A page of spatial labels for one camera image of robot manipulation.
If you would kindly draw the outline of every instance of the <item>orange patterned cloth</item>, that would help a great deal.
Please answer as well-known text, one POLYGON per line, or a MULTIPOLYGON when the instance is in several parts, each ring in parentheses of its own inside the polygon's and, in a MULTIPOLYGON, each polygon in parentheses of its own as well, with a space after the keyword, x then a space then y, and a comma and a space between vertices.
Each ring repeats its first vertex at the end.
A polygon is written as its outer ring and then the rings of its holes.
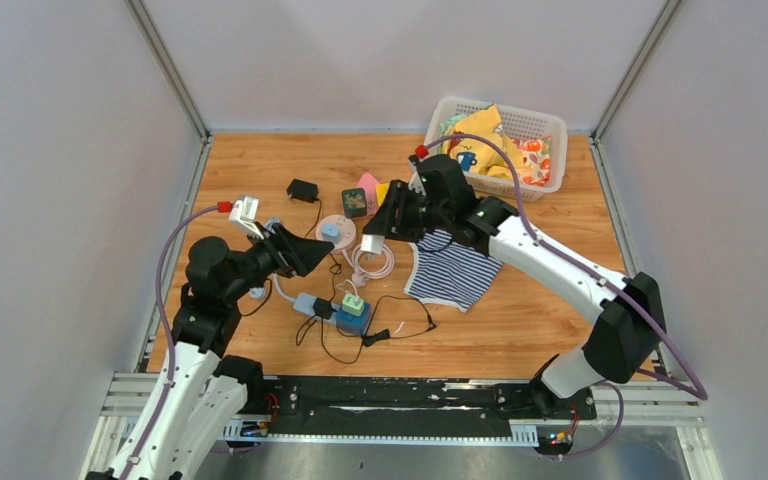
POLYGON ((545 186, 551 178, 549 166, 552 163, 552 137, 512 140, 514 145, 522 150, 522 165, 517 165, 522 181, 538 187, 545 186))

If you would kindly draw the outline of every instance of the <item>wooden tabletop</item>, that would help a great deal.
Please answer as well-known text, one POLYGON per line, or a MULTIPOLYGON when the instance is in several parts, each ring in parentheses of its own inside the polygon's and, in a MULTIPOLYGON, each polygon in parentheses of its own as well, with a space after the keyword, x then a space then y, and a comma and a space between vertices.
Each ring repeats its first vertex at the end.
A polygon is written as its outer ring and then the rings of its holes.
MULTIPOLYGON (((287 198, 286 188, 293 178, 319 185, 323 217, 342 213, 340 192, 354 187, 365 172, 382 182, 394 178, 409 180, 407 156, 422 140, 422 135, 415 134, 217 135, 195 209, 223 200, 233 201, 242 194, 254 195, 260 199, 261 223, 279 217, 290 231, 302 236, 316 218, 317 205, 287 198)), ((547 234, 600 265, 622 270, 586 137, 569 139, 561 189, 527 203, 526 209, 531 221, 547 234)), ((358 228, 363 224, 365 221, 358 222, 358 228)), ((208 235, 221 236, 237 250, 250 245, 224 214, 208 214, 196 220, 187 231, 172 282, 166 308, 170 318, 179 307, 186 253, 196 240, 208 235)), ((407 244, 389 240, 387 244, 396 257, 393 273, 385 279, 370 281, 360 291, 373 304, 383 294, 404 296, 402 291, 413 266, 413 254, 407 244)), ((351 269, 342 263, 343 273, 338 281, 351 275, 351 269)), ((282 286, 293 296, 308 292, 330 298, 330 265, 331 260, 326 259, 306 278, 282 279, 282 286)), ((250 311, 257 302, 244 298, 240 302, 242 311, 250 311)), ((242 319, 227 354, 258 360, 268 374, 530 378, 552 355, 584 341, 591 329, 560 297, 507 265, 466 314, 446 306, 428 308, 439 328, 416 338, 379 342, 364 348, 357 363, 343 365, 323 351, 319 324, 310 330, 301 346, 296 346, 296 331, 306 317, 273 294, 257 314, 242 319)), ((403 321, 401 335, 420 332, 426 326, 425 315, 416 302, 384 300, 370 332, 384 328, 392 332, 403 321)), ((358 338, 342 337, 329 325, 322 334, 332 354, 344 360, 354 358, 358 338)), ((165 348, 161 330, 149 371, 159 369, 165 348)))

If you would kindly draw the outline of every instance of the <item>black power adapter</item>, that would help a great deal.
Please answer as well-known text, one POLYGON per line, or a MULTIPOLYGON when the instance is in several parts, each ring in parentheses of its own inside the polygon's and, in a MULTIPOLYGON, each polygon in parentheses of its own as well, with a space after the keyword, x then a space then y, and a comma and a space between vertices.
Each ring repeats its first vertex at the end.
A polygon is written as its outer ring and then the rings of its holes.
POLYGON ((305 182, 294 178, 287 187, 287 196, 291 200, 301 200, 307 203, 313 203, 319 198, 319 187, 315 183, 305 182))
POLYGON ((331 318, 331 315, 334 313, 334 306, 331 305, 331 302, 328 300, 325 300, 324 298, 317 297, 316 300, 313 301, 313 314, 323 320, 327 320, 331 318))

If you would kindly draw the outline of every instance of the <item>white basket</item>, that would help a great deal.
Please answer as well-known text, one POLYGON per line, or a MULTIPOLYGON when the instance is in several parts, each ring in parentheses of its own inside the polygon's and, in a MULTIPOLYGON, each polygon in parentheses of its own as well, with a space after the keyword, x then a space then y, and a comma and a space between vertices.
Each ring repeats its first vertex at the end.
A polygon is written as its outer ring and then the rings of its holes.
MULTIPOLYGON (((465 98, 446 97, 440 100, 431 117, 431 125, 425 134, 425 144, 440 138, 440 124, 460 113, 467 115, 487 108, 492 103, 467 100, 465 98)), ((567 165, 567 124, 554 115, 532 112, 524 108, 508 107, 496 104, 502 116, 502 127, 505 134, 511 138, 530 140, 533 138, 552 137, 551 162, 549 163, 549 181, 545 186, 529 185, 520 182, 522 199, 533 202, 547 193, 556 192, 561 188, 564 170, 567 165)), ((488 177, 477 173, 464 172, 472 188, 483 192, 515 196, 513 180, 488 177)))

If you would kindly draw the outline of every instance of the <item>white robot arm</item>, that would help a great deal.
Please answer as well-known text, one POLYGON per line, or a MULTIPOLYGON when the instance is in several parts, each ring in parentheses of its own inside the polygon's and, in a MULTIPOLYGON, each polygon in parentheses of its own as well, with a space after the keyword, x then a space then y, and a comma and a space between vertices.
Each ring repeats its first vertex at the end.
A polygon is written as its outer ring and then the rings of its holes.
MULTIPOLYGON (((238 225, 246 201, 238 200, 231 211, 238 225)), ((281 225, 270 233, 252 221, 244 229, 252 241, 244 252, 232 251, 219 237, 190 249, 169 339, 173 350, 110 468, 89 473, 87 480, 192 478, 231 416, 249 402, 262 403, 260 363, 224 356, 242 317, 237 300, 274 273, 307 275, 334 244, 296 237, 281 225)))
POLYGON ((362 248, 378 253, 375 248, 384 238, 416 242, 442 229, 456 242, 535 278, 575 307, 594 329, 587 342, 550 359, 532 379, 532 400, 541 409, 605 379, 627 382, 660 340, 638 312, 604 287, 608 282, 624 286, 622 291, 663 328, 657 283, 644 273, 629 279, 596 265, 533 226, 533 232, 527 231, 516 208, 497 197, 477 198, 458 162, 448 156, 412 160, 425 195, 392 181, 363 230, 362 248), (570 259, 598 275, 585 273, 570 259))

